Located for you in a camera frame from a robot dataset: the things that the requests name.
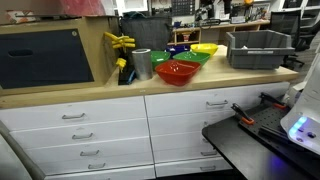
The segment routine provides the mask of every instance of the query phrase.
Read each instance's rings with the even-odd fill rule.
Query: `wooden countertop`
[[[227,47],[219,46],[217,53],[184,87],[168,85],[156,73],[151,80],[134,80],[133,84],[129,86],[118,86],[118,70],[116,70],[104,87],[3,96],[0,97],[0,108],[263,84],[290,81],[298,77],[297,72],[283,67],[276,70],[233,69],[227,62],[226,52]]]
[[[254,22],[248,23],[241,23],[241,24],[220,24],[210,27],[203,27],[203,29],[219,29],[219,28],[229,28],[229,27],[247,27],[247,26],[255,26],[255,25],[267,25],[270,24],[269,20],[259,20]],[[178,28],[174,29],[173,32],[186,32],[186,31],[200,31],[200,27],[195,28]]]

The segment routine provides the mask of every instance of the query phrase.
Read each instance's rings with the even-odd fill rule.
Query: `blue light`
[[[293,136],[299,128],[301,128],[301,126],[307,121],[307,117],[300,117],[299,120],[291,127],[290,131],[289,131],[289,134],[291,136]]]
[[[294,128],[291,128],[289,131],[289,133],[292,135],[295,134],[296,132],[297,132],[297,129],[294,129]]]
[[[307,117],[302,116],[302,117],[298,120],[298,122],[304,124],[304,123],[307,121],[307,119],[308,119]]]
[[[299,129],[299,128],[301,128],[301,126],[302,126],[302,124],[296,123],[296,124],[294,124],[293,128],[294,129]]]

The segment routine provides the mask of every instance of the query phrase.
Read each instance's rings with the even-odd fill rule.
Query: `yellow object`
[[[118,58],[117,63],[116,63],[116,65],[119,66],[121,72],[122,72],[123,68],[126,66],[126,64],[127,64],[127,61],[123,58]]]
[[[245,5],[252,5],[254,0],[244,0]]]
[[[212,57],[218,50],[218,45],[213,43],[204,43],[204,44],[192,44],[191,45],[192,52],[203,52],[210,54]]]
[[[117,37],[111,33],[105,32],[104,35],[106,37],[109,37],[112,40],[112,48],[113,49],[118,49],[118,48],[123,48],[123,51],[126,53],[126,48],[127,47],[131,47],[134,48],[136,47],[135,44],[133,44],[135,42],[135,39],[130,38],[129,36],[121,36],[121,37]]]

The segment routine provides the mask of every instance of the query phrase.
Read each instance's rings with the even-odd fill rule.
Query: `green bowl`
[[[204,64],[206,64],[209,58],[210,58],[210,54],[200,53],[200,52],[182,52],[180,54],[173,56],[173,59],[198,62],[201,64],[201,67]]]
[[[153,70],[155,70],[158,65],[168,61],[169,58],[170,58],[169,52],[151,51],[151,61],[152,61]]]

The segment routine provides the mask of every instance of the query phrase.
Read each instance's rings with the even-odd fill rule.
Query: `red bowl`
[[[168,84],[186,85],[198,72],[201,64],[191,61],[169,60],[156,67],[158,75]]]

